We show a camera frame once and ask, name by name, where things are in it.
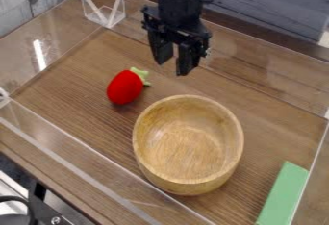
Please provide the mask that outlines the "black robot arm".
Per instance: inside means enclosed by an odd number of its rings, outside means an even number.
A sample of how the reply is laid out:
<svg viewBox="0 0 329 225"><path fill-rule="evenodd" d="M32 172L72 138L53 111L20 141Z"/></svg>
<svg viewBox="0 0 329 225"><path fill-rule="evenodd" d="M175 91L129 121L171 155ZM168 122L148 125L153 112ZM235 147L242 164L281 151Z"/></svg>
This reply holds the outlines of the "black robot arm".
<svg viewBox="0 0 329 225"><path fill-rule="evenodd" d="M184 76L208 56L212 34L202 23L203 5L212 0L156 0L156 6L144 5L143 28L148 31L148 45L157 64L174 57L178 46L176 75Z"/></svg>

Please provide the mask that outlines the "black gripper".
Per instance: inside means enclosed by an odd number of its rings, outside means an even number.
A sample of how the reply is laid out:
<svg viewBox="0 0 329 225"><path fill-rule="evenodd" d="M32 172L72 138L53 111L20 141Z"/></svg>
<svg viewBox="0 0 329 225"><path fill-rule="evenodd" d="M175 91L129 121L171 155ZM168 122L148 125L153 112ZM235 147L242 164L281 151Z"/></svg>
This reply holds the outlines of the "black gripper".
<svg viewBox="0 0 329 225"><path fill-rule="evenodd" d="M172 58L176 44L179 46L176 75L186 76L199 65L200 57L208 56L212 33L200 19L186 22L183 26L172 26L160 19L157 7L144 5L141 13L144 16L141 25L148 31L148 45L156 63L162 65Z"/></svg>

